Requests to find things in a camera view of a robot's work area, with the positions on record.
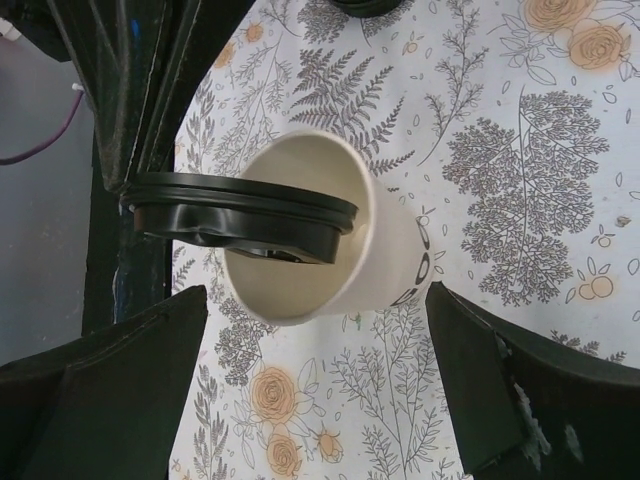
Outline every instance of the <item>black lettering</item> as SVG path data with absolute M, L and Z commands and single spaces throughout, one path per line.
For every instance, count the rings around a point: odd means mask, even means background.
M 429 234 L 427 233 L 427 229 L 418 223 L 418 230 L 420 230 L 420 236 L 422 237 L 422 243 L 424 244 L 425 250 L 429 250 L 431 248 L 431 242 L 429 241 Z
M 398 305 L 407 302 L 409 300 L 411 300 L 413 298 L 413 296 L 416 294 L 416 292 L 418 291 L 417 288 L 411 288 L 409 290 L 407 290 L 406 292 L 404 292 L 400 298 L 398 300 L 396 300 L 395 302 L 393 302 L 391 304 L 392 307 L 397 307 Z
M 420 262 L 418 274 L 416 275 L 416 286 L 420 285 L 422 282 L 424 282 L 424 279 L 427 278 L 427 273 L 429 273 L 430 266 L 431 260 L 429 259 L 429 253 L 424 252 L 424 254 L 422 254 L 422 261 Z

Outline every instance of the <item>paper cup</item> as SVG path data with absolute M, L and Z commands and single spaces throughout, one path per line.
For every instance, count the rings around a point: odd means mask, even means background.
M 367 169 L 349 143 L 323 131 L 297 131 L 269 144 L 240 175 L 304 188 L 358 207 L 336 261 L 309 265 L 224 251 L 236 300 L 269 325 L 298 325 L 323 315 L 384 309 L 419 295 L 433 274 L 426 230 Z

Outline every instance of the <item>fern leaf print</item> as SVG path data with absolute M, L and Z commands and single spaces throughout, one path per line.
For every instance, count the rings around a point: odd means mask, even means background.
M 354 61 L 356 50 L 334 60 L 335 52 L 322 49 L 302 50 L 290 121 L 327 130 L 353 145 L 367 161 L 375 176 L 399 167 L 413 156 L 414 150 L 394 158 L 380 158 L 384 144 L 390 143 L 404 98 L 382 121 L 378 103 L 393 67 L 370 72 L 373 57 Z

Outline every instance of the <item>floral tablecloth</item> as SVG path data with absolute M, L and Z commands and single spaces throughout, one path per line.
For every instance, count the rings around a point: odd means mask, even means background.
M 375 19 L 258 0 L 203 80 L 176 169 L 236 175 L 278 135 L 347 138 L 435 245 L 436 279 L 640 367 L 640 1 L 406 0 Z M 424 302 L 275 329 L 219 252 L 177 244 L 210 319 L 172 480 L 450 480 Z

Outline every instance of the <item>black plastic lid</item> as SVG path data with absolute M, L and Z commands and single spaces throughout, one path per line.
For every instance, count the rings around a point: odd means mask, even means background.
M 294 187 L 182 173 L 143 175 L 122 202 L 149 235 L 295 263 L 333 263 L 358 210 Z
M 252 197 L 273 198 L 326 208 L 349 216 L 355 216 L 358 212 L 358 207 L 354 204 L 340 198 L 332 197 L 331 195 L 312 192 L 311 190 L 302 188 L 241 178 L 173 172 L 145 173 L 139 175 L 136 178 L 136 186 L 146 185 L 197 188 L 200 190 L 248 194 Z

